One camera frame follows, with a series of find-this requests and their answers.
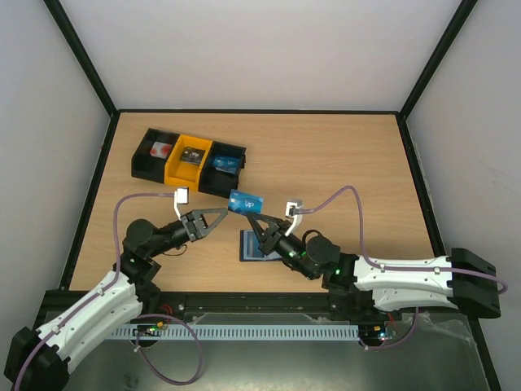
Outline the blue card holder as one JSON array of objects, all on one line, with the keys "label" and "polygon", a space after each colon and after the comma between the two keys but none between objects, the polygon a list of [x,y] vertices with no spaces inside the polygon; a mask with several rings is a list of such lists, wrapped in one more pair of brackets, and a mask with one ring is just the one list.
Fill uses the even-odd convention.
[{"label": "blue card holder", "polygon": [[242,262],[281,261],[282,257],[273,252],[265,255],[253,230],[241,230],[239,235],[239,260]]}]

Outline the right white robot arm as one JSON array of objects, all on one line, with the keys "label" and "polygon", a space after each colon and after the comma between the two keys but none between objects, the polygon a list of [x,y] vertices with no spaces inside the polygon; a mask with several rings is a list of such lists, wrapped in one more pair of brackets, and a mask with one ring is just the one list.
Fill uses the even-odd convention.
[{"label": "right white robot arm", "polygon": [[265,255],[277,253],[287,268],[321,280],[333,295],[356,298],[364,319],[413,307],[448,308],[478,319],[501,315],[495,267],[465,248],[423,260],[378,259],[343,253],[321,232],[298,238],[288,220],[259,213],[247,220]]}]

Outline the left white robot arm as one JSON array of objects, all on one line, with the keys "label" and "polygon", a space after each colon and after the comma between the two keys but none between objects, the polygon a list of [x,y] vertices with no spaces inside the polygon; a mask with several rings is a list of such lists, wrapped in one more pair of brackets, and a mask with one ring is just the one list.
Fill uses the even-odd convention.
[{"label": "left white robot arm", "polygon": [[122,254],[99,284],[74,305],[38,329],[19,330],[11,340],[4,375],[15,390],[61,390],[77,365],[121,325],[155,314],[160,270],[154,258],[205,238],[227,210],[195,209],[158,228],[133,221],[117,241]]}]

